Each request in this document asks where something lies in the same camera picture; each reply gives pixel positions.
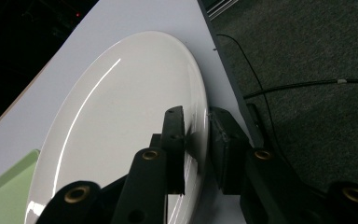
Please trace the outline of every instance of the white table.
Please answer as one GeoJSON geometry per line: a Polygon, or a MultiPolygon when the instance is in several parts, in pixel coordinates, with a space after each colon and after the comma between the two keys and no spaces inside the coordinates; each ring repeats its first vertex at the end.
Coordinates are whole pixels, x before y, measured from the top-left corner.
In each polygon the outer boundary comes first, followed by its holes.
{"type": "MultiPolygon", "coordinates": [[[[0,120],[0,174],[43,146],[65,97],[99,55],[120,39],[147,30],[174,35],[189,48],[200,67],[209,105],[228,110],[252,144],[260,146],[254,124],[245,122],[250,120],[249,112],[222,62],[212,25],[200,4],[196,0],[100,0],[0,120]]],[[[239,197],[221,195],[212,173],[207,175],[195,223],[244,223],[239,197]]]]}

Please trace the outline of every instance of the green tray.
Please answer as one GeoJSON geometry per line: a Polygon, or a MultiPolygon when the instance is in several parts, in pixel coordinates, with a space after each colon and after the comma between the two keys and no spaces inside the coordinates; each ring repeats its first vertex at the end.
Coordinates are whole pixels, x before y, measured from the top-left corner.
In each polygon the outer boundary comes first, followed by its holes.
{"type": "Polygon", "coordinates": [[[0,176],[0,224],[23,224],[28,191],[39,157],[39,150],[32,150],[0,176]]]}

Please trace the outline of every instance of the white plate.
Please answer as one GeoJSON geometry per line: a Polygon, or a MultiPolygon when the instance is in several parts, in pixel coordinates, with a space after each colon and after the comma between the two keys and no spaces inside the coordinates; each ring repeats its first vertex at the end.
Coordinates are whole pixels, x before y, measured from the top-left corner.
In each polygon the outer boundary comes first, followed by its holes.
{"type": "Polygon", "coordinates": [[[104,52],[75,84],[54,120],[34,172],[26,223],[77,180],[101,188],[126,175],[134,154],[161,133],[167,109],[185,113],[186,195],[169,195],[169,223],[188,223],[203,179],[208,106],[198,65],[175,37],[130,35],[104,52]]]}

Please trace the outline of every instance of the cable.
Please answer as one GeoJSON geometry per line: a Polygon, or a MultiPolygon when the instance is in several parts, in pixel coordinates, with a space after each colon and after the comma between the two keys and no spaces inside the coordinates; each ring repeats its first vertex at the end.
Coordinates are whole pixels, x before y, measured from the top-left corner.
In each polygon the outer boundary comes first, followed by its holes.
{"type": "Polygon", "coordinates": [[[256,92],[244,95],[243,99],[244,100],[250,99],[250,98],[256,97],[258,95],[270,93],[273,91],[284,91],[284,90],[290,90],[290,89],[296,89],[296,88],[308,87],[308,86],[319,86],[319,85],[326,85],[326,84],[346,84],[346,83],[358,84],[358,79],[346,78],[346,79],[328,79],[328,80],[319,80],[319,81],[300,82],[300,83],[295,83],[295,84],[272,87],[272,88],[265,89],[262,91],[256,91],[256,92]]]}
{"type": "MultiPolygon", "coordinates": [[[[253,73],[255,79],[257,80],[257,83],[258,83],[258,86],[260,87],[260,90],[261,90],[261,91],[264,91],[263,85],[261,84],[260,79],[258,78],[257,73],[255,72],[254,68],[252,67],[252,64],[250,63],[250,61],[249,61],[248,57],[246,56],[245,52],[243,51],[243,49],[242,49],[240,43],[238,43],[238,41],[237,41],[236,39],[234,39],[233,37],[231,37],[231,36],[229,36],[229,35],[220,35],[220,36],[227,37],[227,38],[233,40],[233,41],[237,44],[237,46],[238,46],[238,47],[240,48],[240,50],[241,50],[241,53],[242,53],[243,57],[245,58],[246,62],[249,64],[249,67],[251,68],[252,73],[253,73]]],[[[279,152],[279,154],[281,155],[281,157],[283,158],[283,160],[289,165],[289,167],[291,167],[291,168],[293,169],[292,164],[289,162],[289,160],[288,160],[288,159],[286,158],[286,156],[284,155],[284,153],[283,153],[283,151],[282,151],[282,148],[281,148],[281,145],[279,144],[278,136],[277,136],[276,131],[275,131],[275,124],[274,124],[274,122],[273,122],[273,120],[272,120],[271,109],[270,109],[270,107],[269,107],[269,100],[267,99],[267,96],[266,96],[265,93],[261,93],[261,94],[263,94],[263,96],[264,96],[264,101],[266,102],[267,111],[268,111],[268,116],[269,116],[269,121],[270,121],[271,129],[272,129],[272,134],[273,134],[273,136],[274,136],[274,138],[275,138],[275,143],[276,143],[276,145],[277,145],[278,152],[279,152]]]]}

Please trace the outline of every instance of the carpeted floor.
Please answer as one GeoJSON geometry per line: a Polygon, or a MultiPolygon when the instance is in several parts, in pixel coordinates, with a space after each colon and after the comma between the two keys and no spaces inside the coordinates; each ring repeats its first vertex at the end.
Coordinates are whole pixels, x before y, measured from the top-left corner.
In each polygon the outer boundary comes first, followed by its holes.
{"type": "MultiPolygon", "coordinates": [[[[300,82],[358,79],[358,1],[240,0],[212,25],[243,95],[300,82]],[[246,62],[242,47],[251,66],[246,62]]],[[[358,183],[358,84],[325,84],[267,93],[282,152],[299,177],[326,191],[358,183]]],[[[262,95],[260,110],[274,146],[262,95]]]]}

